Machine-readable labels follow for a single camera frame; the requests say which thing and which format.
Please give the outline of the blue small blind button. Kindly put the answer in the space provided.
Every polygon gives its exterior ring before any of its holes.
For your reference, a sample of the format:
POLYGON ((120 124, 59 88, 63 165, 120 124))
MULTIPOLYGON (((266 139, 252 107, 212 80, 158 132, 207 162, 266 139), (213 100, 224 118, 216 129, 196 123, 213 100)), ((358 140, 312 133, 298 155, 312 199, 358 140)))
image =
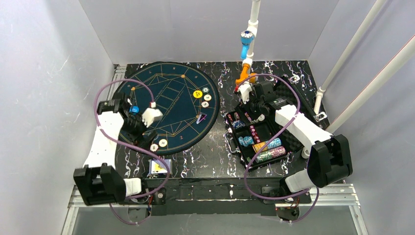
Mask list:
POLYGON ((129 113, 132 115, 136 115, 139 113, 139 107, 138 106, 131 106, 129 109, 129 113))

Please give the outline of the boxed deck of playing cards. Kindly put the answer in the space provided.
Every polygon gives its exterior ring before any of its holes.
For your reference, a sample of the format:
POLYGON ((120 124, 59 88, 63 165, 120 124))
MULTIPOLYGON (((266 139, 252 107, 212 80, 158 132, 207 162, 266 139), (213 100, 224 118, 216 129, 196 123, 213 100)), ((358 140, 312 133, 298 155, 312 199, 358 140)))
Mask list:
POLYGON ((164 159, 166 164, 163 164, 159 160, 152 159, 149 161, 149 173, 148 176, 156 177, 156 176, 165 176, 171 173, 171 160, 164 159))

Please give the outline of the yellow poker chip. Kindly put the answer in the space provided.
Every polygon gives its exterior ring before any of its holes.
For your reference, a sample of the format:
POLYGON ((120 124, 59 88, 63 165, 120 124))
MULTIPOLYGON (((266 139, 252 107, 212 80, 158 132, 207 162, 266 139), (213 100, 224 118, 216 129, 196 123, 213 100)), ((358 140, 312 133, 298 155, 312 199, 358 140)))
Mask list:
POLYGON ((212 97, 210 94, 204 95, 204 101, 211 101, 212 97))
POLYGON ((167 140, 166 139, 161 139, 160 141, 159 141, 159 146, 160 147, 166 147, 168 145, 168 142, 167 142, 167 140))

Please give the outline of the yellow big blind button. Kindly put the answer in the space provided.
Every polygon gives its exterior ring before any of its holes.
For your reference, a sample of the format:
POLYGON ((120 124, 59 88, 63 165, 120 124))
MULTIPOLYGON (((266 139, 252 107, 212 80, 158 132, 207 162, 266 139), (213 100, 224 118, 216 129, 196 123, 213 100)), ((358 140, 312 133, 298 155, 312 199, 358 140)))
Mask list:
POLYGON ((193 97, 196 99, 202 98, 204 93, 201 90, 195 90, 193 92, 193 97))

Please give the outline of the red and white poker chip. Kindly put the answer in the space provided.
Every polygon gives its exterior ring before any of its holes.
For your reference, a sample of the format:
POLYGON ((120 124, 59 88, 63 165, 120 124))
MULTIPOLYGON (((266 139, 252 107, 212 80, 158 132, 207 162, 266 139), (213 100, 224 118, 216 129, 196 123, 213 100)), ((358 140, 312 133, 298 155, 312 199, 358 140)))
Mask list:
POLYGON ((201 103, 201 107, 203 107, 203 108, 207 108, 207 107, 209 107, 209 102, 208 102, 208 101, 203 101, 203 102, 201 103))

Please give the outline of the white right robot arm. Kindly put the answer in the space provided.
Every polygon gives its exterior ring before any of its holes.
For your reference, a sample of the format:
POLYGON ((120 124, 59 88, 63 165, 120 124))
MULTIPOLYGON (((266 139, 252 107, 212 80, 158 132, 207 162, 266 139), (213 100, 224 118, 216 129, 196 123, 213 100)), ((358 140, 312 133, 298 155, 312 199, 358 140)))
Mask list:
POLYGON ((323 188, 353 173, 348 139, 318 127, 298 110, 297 104, 277 95, 271 82, 244 82, 236 91, 249 115, 263 115, 277 127, 284 127, 309 155, 306 169, 280 181, 281 196, 312 187, 323 188))

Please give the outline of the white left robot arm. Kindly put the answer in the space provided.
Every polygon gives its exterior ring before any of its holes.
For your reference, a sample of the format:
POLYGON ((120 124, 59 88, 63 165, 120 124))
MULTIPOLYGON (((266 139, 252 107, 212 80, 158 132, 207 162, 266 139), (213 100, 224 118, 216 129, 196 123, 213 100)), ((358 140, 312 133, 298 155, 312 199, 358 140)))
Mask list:
POLYGON ((133 139, 129 146, 149 150, 156 137, 152 131, 144 133, 162 118, 155 101, 141 114, 125 94, 116 94, 113 99, 101 101, 97 105, 98 120, 89 155, 82 168, 74 170, 73 178, 81 197, 87 206, 119 203, 126 198, 142 193, 139 178, 125 179, 115 169, 115 152, 121 132, 133 139))

